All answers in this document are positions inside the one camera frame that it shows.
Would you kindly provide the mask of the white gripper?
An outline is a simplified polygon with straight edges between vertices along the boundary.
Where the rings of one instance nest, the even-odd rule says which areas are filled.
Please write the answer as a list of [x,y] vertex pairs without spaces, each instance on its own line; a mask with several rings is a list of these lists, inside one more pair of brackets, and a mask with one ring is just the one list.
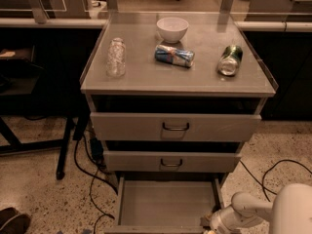
[[210,223],[210,228],[216,234],[235,234],[241,228],[251,228],[260,224],[260,218],[254,214],[239,213],[231,206],[202,217],[204,223]]

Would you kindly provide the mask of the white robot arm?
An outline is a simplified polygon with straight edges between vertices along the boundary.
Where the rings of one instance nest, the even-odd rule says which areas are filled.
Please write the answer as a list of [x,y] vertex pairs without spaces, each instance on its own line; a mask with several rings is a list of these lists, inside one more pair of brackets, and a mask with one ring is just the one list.
[[245,192],[237,192],[231,204],[208,216],[204,234],[238,234],[263,221],[268,234],[312,234],[312,187],[294,183],[283,187],[274,202],[264,202]]

